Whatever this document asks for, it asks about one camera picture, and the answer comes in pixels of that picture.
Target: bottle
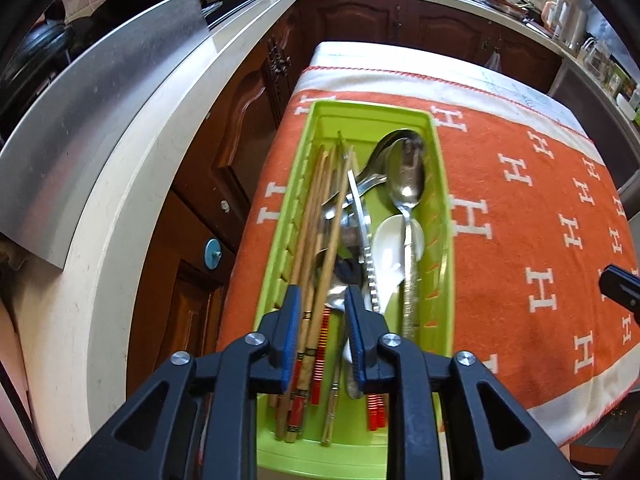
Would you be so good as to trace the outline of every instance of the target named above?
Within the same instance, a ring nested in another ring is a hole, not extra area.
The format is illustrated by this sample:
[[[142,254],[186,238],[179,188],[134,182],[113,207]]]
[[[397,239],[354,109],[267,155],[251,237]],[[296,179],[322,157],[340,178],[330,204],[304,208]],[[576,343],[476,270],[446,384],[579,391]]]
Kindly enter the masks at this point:
[[[638,105],[640,105],[640,86],[636,86],[636,89],[631,94],[631,99],[629,99],[629,104],[634,110],[638,110]]]

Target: orange and white tablecloth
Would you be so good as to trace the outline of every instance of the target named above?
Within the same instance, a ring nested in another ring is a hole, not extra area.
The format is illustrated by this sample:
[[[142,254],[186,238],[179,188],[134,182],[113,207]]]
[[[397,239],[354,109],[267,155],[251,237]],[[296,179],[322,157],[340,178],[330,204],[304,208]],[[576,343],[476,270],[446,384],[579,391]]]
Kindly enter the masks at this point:
[[[384,69],[391,54],[398,70]],[[372,58],[383,68],[372,69]],[[640,330],[600,295],[598,274],[611,263],[637,273],[638,263],[616,188],[571,112],[504,76],[425,52],[331,43],[314,61],[262,171],[219,348],[252,329],[310,102],[416,108],[436,119],[449,182],[454,350],[481,358],[559,446],[593,427],[640,365]]]

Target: triangular cutout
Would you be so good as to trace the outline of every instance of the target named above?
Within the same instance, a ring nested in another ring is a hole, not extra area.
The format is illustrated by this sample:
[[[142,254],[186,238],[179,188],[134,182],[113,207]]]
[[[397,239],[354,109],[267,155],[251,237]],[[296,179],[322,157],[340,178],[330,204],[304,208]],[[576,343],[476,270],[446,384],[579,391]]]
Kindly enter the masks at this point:
[[[529,430],[488,383],[478,384],[478,394],[496,449],[509,449],[524,444],[531,438]]]
[[[115,439],[146,451],[151,447],[169,383],[163,381],[142,400],[136,411],[115,432]]]

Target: black cable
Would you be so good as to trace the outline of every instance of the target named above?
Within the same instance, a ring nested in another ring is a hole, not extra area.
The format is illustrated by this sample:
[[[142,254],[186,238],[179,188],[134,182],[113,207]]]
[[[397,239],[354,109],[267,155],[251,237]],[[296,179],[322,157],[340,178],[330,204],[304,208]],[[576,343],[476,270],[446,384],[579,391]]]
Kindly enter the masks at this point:
[[[9,374],[4,369],[4,365],[2,364],[2,362],[0,362],[0,385],[2,386],[2,388],[4,388],[4,392],[6,393],[6,396],[9,398],[9,402],[14,407],[16,415],[18,415],[18,419],[22,424],[24,433],[27,435],[27,438],[29,439],[29,443],[31,444],[33,451],[36,453],[36,458],[38,459],[38,463],[42,468],[42,472],[44,473],[46,480],[58,480],[58,478],[56,477],[56,474],[53,472],[53,468],[51,467],[51,464],[49,463],[49,459],[47,458],[47,455],[44,452],[44,448],[40,443],[40,439],[36,434],[36,430],[33,427],[33,424],[31,423],[31,419],[27,414],[27,410],[24,409],[24,406],[22,405],[22,401],[20,400],[20,396],[18,395],[18,392],[15,390],[14,384],[12,383],[12,380],[9,377]]]

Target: metal screw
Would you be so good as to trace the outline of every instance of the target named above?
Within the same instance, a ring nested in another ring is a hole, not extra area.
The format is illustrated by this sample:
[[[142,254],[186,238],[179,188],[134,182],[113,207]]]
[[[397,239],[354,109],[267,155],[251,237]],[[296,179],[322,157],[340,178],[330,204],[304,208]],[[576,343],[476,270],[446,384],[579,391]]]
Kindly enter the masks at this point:
[[[244,336],[244,341],[252,346],[258,346],[267,340],[260,332],[251,332]]]
[[[184,350],[171,354],[171,362],[177,366],[185,365],[190,360],[191,356],[189,355],[189,352],[185,352]]]
[[[204,264],[207,269],[213,270],[220,263],[222,258],[222,246],[217,238],[212,238],[204,246]]]
[[[456,361],[458,361],[461,365],[471,366],[473,363],[476,362],[476,356],[473,355],[471,352],[467,352],[466,350],[463,350],[462,352],[458,352],[456,354]]]
[[[386,346],[398,346],[400,344],[400,336],[398,334],[388,333],[382,336],[382,344]]]

